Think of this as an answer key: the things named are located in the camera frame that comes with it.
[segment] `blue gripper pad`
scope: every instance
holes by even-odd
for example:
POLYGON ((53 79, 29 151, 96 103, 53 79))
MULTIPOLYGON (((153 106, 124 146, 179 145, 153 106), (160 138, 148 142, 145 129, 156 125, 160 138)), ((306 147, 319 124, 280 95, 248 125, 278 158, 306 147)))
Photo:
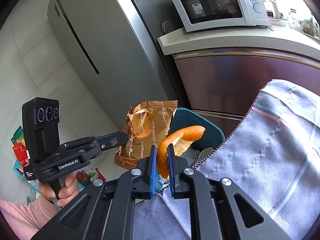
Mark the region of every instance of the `blue gripper pad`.
POLYGON ((150 161, 152 162, 152 170, 150 176, 150 197, 152 198, 155 193, 155 184, 156 184, 156 160, 157 160, 157 147, 151 147, 150 161))
POLYGON ((174 196, 175 193, 175 179, 174 179, 174 173, 173 173, 173 162, 172 162, 172 152, 171 147, 168 147, 168 157, 169 157, 169 180, 170 180, 170 191, 171 196, 174 196))

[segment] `white countertop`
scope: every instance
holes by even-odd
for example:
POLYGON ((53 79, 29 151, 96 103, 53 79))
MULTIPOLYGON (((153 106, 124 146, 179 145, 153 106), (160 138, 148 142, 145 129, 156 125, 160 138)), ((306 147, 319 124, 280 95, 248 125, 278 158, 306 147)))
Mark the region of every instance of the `white countertop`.
POLYGON ((255 47, 302 54, 320 60, 320 44, 290 28, 226 27, 187 33, 184 28, 158 41, 165 55, 197 49, 255 47))

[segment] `stainless steel cabinet door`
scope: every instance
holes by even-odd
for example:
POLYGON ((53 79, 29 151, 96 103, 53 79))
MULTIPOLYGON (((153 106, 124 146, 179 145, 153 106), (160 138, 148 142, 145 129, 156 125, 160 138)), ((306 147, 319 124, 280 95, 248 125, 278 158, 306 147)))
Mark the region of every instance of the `stainless steel cabinet door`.
POLYGON ((176 60, 192 109, 245 115, 259 89, 285 79, 320 95, 320 70, 287 60, 210 56, 176 60))

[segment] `white tile wall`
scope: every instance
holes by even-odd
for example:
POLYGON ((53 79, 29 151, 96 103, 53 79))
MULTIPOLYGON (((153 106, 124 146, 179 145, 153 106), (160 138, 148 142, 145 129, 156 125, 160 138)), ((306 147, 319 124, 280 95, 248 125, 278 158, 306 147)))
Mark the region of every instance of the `white tile wall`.
MULTIPOLYGON (((49 0, 20 0, 0 30, 0 197, 25 201, 30 185, 13 172, 11 137, 22 126, 21 107, 35 97, 60 102, 60 143, 117 131, 63 52, 47 17, 49 0)), ((108 179, 125 170, 114 150, 92 160, 108 179)))

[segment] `silver screw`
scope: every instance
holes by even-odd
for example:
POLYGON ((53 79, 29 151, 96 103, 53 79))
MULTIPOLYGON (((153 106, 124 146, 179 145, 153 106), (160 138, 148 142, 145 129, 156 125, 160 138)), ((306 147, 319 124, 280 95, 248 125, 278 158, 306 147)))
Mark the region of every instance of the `silver screw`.
POLYGON ((231 183, 232 183, 231 179, 228 179, 228 178, 222 179, 222 184, 223 185, 230 186, 231 183))
POLYGON ((93 181, 93 185, 95 185, 96 187, 100 187, 103 184, 102 179, 95 179, 93 181))
POLYGON ((183 170, 184 174, 187 174, 187 175, 192 175, 195 173, 195 171, 193 169, 190 169, 190 168, 186 168, 183 170))
POLYGON ((141 174, 141 170, 139 169, 133 169, 131 170, 131 174, 134 175, 134 176, 138 176, 141 174))

